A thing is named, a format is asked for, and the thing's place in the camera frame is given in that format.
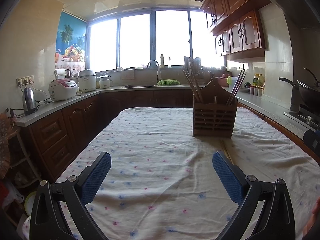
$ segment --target green colander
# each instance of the green colander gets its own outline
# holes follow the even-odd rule
[[[174,79],[164,79],[164,80],[160,80],[157,85],[158,86],[178,86],[180,85],[180,82]]]

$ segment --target electric kettle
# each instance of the electric kettle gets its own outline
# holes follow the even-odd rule
[[[25,88],[22,95],[22,104],[25,115],[32,114],[38,110],[35,97],[31,88]]]

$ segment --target countertop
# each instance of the countertop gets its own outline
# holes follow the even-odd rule
[[[124,86],[114,86],[107,89],[97,89],[92,92],[87,93],[80,93],[75,97],[65,100],[65,101],[58,101],[52,102],[45,106],[41,106],[39,110],[33,114],[28,116],[24,116],[22,118],[15,120],[15,125],[21,127],[27,127],[32,123],[38,121],[39,119],[54,113],[66,106],[79,102],[83,99],[92,97],[99,93],[108,93],[108,92],[117,92],[117,91],[135,91],[135,90],[174,90],[174,89],[190,89],[189,85],[183,84],[183,86],[171,86],[171,87],[161,87],[161,86],[150,86],[150,87],[124,87]],[[303,139],[303,134],[305,131],[308,130],[305,126],[301,125],[300,123],[296,122],[295,120],[287,117],[284,115],[284,111],[288,111],[288,109],[279,106],[275,103],[262,99],[261,97],[257,97],[254,95],[250,95],[246,92],[238,92],[237,96],[238,101],[252,109],[262,113],[263,115],[267,116],[268,118],[272,119],[273,121],[279,123],[283,127],[287,128],[289,131],[297,135],[299,138]]]

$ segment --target pan handle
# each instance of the pan handle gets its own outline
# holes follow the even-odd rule
[[[287,78],[279,78],[279,80],[284,81],[284,82],[287,82],[287,83],[289,83],[290,85],[292,85],[293,88],[299,90],[299,86],[296,85],[296,84],[294,84],[291,80],[289,80],[289,79],[287,79]]]
[[[304,67],[304,69],[306,70],[306,71],[309,71],[310,73],[311,73],[311,75],[313,76],[313,78],[315,79],[315,81],[316,81],[316,86],[317,87],[319,87],[319,83],[320,83],[320,81],[319,80],[317,80],[317,78],[316,78],[316,76],[312,73],[312,71],[310,70],[310,69],[308,69],[308,68],[306,68],[306,67]]]

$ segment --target gas stove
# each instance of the gas stove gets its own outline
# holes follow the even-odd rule
[[[299,122],[303,126],[313,131],[318,130],[320,126],[320,113],[310,110],[305,105],[300,105],[298,112],[284,112],[284,115]]]

